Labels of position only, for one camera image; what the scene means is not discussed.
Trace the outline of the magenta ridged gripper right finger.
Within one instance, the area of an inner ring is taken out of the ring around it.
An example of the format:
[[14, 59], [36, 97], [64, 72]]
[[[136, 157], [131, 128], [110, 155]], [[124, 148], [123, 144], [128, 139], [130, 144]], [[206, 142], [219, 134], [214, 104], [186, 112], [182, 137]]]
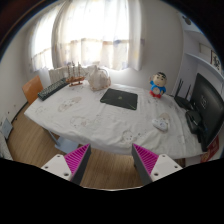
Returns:
[[182, 169], [166, 154], [157, 155], [152, 151], [132, 145], [132, 156], [143, 185], [150, 184]]

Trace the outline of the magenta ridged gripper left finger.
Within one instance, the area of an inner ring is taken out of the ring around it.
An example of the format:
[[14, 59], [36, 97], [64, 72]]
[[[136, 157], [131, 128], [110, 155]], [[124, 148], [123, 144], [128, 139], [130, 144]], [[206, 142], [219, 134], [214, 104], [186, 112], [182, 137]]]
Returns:
[[55, 155], [42, 166], [42, 169], [79, 185], [90, 155], [91, 145], [86, 144], [66, 155]]

